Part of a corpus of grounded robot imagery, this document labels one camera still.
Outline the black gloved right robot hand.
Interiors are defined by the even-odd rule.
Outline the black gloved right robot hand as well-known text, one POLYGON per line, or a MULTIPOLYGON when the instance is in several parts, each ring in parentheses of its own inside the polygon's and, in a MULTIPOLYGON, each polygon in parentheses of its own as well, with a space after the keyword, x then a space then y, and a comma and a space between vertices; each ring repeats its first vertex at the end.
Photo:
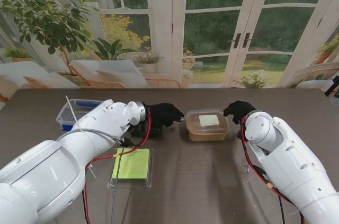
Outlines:
POLYGON ((250 112, 256 110, 250 103, 244 101, 235 101, 230 103, 227 108, 223 110, 224 116, 233 116, 233 123, 239 124, 243 117, 247 116, 250 112))

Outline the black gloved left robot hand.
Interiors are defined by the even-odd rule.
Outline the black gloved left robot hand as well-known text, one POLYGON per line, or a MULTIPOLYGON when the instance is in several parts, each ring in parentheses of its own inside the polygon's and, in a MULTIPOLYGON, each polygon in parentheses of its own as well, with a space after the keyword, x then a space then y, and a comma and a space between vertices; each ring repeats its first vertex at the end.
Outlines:
POLYGON ((149 105, 151 128, 170 127, 175 121, 182 122, 184 114, 171 103, 149 105))

